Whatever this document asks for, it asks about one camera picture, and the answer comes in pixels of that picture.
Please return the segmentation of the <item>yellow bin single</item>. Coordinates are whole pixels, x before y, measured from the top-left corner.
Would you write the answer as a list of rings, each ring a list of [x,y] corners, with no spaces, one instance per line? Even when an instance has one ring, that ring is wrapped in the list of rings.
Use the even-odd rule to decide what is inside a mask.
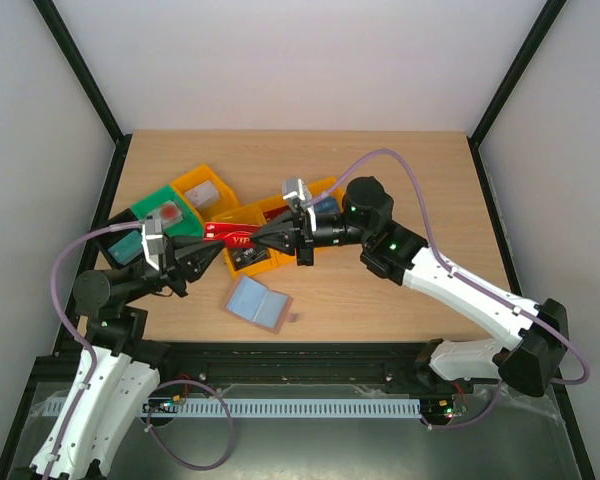
[[[234,191],[206,164],[179,176],[170,186],[204,221],[240,206]]]

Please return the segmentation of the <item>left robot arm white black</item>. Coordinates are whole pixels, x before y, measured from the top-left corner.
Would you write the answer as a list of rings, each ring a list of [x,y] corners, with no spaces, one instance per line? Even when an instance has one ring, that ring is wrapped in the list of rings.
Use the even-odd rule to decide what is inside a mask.
[[[170,288],[178,297],[223,250],[200,237],[143,238],[143,254],[119,268],[87,270],[73,286],[86,333],[68,330],[82,351],[66,400],[47,439],[13,479],[104,479],[144,400],[158,388],[168,346],[144,339],[148,313],[133,302]]]

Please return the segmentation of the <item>black frame post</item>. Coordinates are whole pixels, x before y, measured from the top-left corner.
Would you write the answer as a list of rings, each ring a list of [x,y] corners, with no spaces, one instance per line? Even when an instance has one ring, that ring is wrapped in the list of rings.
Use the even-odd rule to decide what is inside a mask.
[[[96,115],[114,144],[125,140],[125,134],[116,121],[78,45],[52,0],[33,0],[39,15],[55,40],[76,80],[80,84]]]
[[[516,86],[566,4],[567,0],[547,0],[544,2],[476,128],[468,137],[468,142],[472,150],[479,149],[486,139],[499,114],[513,94]]]

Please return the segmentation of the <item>yellow triple bin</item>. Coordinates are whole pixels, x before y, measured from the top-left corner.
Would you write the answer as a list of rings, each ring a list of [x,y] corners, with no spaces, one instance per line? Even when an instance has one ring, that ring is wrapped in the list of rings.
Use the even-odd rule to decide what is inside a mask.
[[[315,205],[315,211],[317,213],[341,211],[343,197],[344,189],[338,187],[327,200]],[[278,194],[215,215],[212,217],[212,222],[262,226],[288,210],[289,206],[282,195]],[[223,255],[233,278],[239,275],[252,277],[295,262],[294,256],[260,246],[227,248],[223,251]]]

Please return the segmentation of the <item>black bin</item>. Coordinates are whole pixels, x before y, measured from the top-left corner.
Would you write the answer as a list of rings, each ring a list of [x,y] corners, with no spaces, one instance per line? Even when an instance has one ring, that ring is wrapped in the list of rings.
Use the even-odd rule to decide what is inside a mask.
[[[133,211],[127,208],[97,228],[138,221]],[[141,228],[136,228],[102,234],[94,239],[94,243],[112,268],[123,268],[142,255],[141,238]]]

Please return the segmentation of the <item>red white card stack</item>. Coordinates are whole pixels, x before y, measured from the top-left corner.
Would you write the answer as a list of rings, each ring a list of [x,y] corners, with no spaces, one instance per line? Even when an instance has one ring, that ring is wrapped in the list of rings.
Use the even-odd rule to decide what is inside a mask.
[[[148,216],[159,220],[164,231],[184,220],[181,209],[173,200],[168,200],[160,204],[151,210]]]

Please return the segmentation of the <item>green bin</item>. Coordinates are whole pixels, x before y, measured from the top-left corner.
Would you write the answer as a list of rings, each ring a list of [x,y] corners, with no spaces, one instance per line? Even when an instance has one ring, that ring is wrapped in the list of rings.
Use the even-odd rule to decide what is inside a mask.
[[[161,221],[169,236],[201,236],[204,222],[199,214],[170,186],[164,186],[131,206],[138,219],[152,216]]]

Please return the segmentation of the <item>black card stack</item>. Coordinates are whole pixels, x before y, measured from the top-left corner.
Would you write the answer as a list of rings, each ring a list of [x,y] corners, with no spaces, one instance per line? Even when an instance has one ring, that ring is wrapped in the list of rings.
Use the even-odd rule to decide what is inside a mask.
[[[236,271],[269,259],[268,250],[261,246],[230,248],[228,252],[231,264]]]

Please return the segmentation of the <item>right black frame post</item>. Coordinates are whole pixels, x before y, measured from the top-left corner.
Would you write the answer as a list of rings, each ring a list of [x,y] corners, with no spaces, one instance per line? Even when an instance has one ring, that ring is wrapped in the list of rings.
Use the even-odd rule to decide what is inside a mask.
[[[567,0],[547,0],[544,2],[476,128],[468,137],[468,142],[472,150],[479,149],[486,139],[499,114],[513,94],[516,86],[566,4]]]

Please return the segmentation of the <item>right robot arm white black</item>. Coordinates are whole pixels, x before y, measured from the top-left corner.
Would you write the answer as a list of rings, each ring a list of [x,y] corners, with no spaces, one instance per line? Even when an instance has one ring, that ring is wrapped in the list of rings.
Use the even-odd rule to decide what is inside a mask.
[[[315,212],[298,191],[286,200],[289,211],[260,227],[254,244],[291,255],[300,266],[313,265],[318,248],[358,245],[361,262],[375,276],[426,294],[489,333],[487,340],[427,343],[416,360],[423,389],[435,392],[451,381],[478,378],[544,395],[567,351],[561,303],[516,296],[442,256],[432,241],[393,219],[393,198],[373,177],[347,185],[339,212]]]

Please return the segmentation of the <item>left black frame post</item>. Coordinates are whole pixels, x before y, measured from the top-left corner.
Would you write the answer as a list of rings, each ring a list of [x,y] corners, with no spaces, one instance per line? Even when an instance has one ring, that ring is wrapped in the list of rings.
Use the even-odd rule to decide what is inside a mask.
[[[52,0],[33,0],[39,15],[55,40],[76,80],[80,84],[96,115],[114,144],[125,140],[125,134],[116,121],[78,45]]]

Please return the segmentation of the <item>blue card stack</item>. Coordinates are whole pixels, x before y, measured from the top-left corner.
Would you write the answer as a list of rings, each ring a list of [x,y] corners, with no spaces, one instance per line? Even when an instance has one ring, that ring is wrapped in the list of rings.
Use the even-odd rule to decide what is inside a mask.
[[[333,197],[327,197],[314,205],[316,214],[339,212],[338,201]]]

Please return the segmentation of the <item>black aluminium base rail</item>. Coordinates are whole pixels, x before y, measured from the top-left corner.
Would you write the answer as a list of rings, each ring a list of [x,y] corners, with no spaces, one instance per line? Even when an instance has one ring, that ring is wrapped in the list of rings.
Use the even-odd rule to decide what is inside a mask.
[[[492,373],[473,373],[462,365],[448,379],[433,369],[440,341],[398,344],[182,343],[147,341],[136,359],[154,367],[161,381],[193,380],[212,388],[254,385],[370,385],[389,394],[433,398],[477,383],[502,381],[540,397],[559,375],[564,353],[522,345],[486,354]]]

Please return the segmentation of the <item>teal card stack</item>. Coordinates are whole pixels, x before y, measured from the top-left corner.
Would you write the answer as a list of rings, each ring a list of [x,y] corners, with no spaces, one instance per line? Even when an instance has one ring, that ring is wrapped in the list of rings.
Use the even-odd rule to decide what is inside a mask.
[[[107,252],[117,264],[129,264],[142,253],[141,234],[137,230],[132,230],[109,247]]]

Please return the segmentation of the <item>red VIP credit card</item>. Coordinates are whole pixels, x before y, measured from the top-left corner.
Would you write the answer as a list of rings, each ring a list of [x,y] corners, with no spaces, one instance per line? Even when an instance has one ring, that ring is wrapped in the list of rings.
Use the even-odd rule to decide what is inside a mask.
[[[251,236],[259,226],[251,224],[207,222],[204,226],[205,242],[222,241],[226,248],[246,249],[254,246]]]

